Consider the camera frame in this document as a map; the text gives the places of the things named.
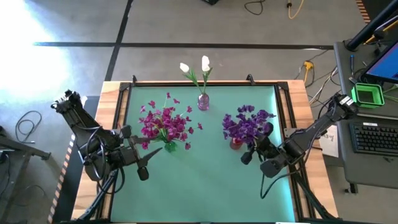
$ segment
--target green tabletop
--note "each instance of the green tabletop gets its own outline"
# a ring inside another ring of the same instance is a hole
[[[240,158],[246,151],[244,145],[234,151],[230,140],[224,140],[222,120],[226,113],[236,115],[237,107],[254,105],[255,112],[264,109],[278,114],[274,86],[209,86],[210,109],[200,111],[196,87],[133,87],[127,114],[127,124],[132,133],[141,135],[143,124],[138,123],[141,105],[150,100],[163,107],[165,96],[170,92],[173,100],[167,106],[175,106],[176,113],[183,113],[187,106],[193,111],[189,117],[195,128],[197,122],[203,130],[195,129],[189,135],[192,148],[186,151],[184,143],[177,142],[175,152],[161,150],[147,166],[149,179],[140,181],[135,164],[125,167],[126,183],[113,199],[112,222],[294,222],[294,210],[288,178],[278,180],[268,196],[260,198],[262,172],[260,162],[254,156],[245,166]],[[271,141],[281,143],[279,116],[270,118],[274,125]],[[138,145],[143,156],[164,143],[149,144],[148,150]],[[274,179],[266,179],[264,188]],[[121,183],[119,174],[117,186]]]

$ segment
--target red vase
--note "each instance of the red vase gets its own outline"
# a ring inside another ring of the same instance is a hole
[[[233,150],[238,150],[242,147],[243,145],[243,141],[237,138],[232,138],[231,142],[229,144],[229,146],[231,147],[231,149]]]

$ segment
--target white tulip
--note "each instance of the white tulip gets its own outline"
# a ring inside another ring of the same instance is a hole
[[[185,65],[184,63],[180,63],[180,69],[184,72],[184,73],[188,73],[189,72],[189,66]]]
[[[201,58],[201,69],[202,69],[202,71],[208,72],[210,70],[209,64],[210,64],[209,58],[206,55],[204,55]]]

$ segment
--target green container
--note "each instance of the green container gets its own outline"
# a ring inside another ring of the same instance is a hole
[[[378,108],[384,105],[383,91],[379,85],[357,83],[351,90],[354,102],[363,108]]]

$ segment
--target keyboard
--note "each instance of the keyboard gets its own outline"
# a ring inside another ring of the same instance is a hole
[[[351,123],[349,125],[354,152],[398,156],[398,127],[367,124]]]

